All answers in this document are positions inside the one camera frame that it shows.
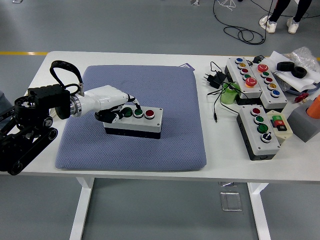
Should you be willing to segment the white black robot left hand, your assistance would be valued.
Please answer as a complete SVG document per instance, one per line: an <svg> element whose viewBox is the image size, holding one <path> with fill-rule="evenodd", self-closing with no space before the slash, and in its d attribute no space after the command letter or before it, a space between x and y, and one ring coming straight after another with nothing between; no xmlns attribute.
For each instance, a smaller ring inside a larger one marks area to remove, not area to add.
<svg viewBox="0 0 320 240"><path fill-rule="evenodd" d="M123 118L121 108L124 104L132 102L137 109L141 109L139 101L113 86L105 85L84 92L83 95L77 95L76 113L77 117L81 117L90 111L95 112L98 121L113 124Z"/></svg>

